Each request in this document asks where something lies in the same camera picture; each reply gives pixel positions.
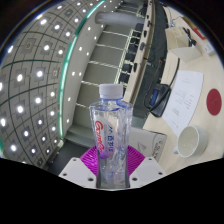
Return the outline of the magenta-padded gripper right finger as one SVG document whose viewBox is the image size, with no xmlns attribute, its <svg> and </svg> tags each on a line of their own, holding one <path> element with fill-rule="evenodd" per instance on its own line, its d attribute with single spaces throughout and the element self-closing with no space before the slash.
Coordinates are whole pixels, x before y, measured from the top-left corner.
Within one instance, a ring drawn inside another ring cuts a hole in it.
<svg viewBox="0 0 224 224">
<path fill-rule="evenodd" d="M 143 187 L 166 176 L 153 157 L 145 157 L 131 146 L 127 150 L 127 173 L 131 189 Z"/>
</svg>

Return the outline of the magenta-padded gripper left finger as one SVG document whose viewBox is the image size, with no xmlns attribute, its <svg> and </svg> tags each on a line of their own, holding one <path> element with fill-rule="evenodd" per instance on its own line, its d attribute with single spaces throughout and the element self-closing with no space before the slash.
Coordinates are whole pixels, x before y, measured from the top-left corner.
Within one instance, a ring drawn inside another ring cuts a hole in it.
<svg viewBox="0 0 224 224">
<path fill-rule="evenodd" d="M 98 154 L 95 146 L 80 158 L 72 157 L 59 176 L 84 188 L 95 189 L 98 173 Z"/>
</svg>

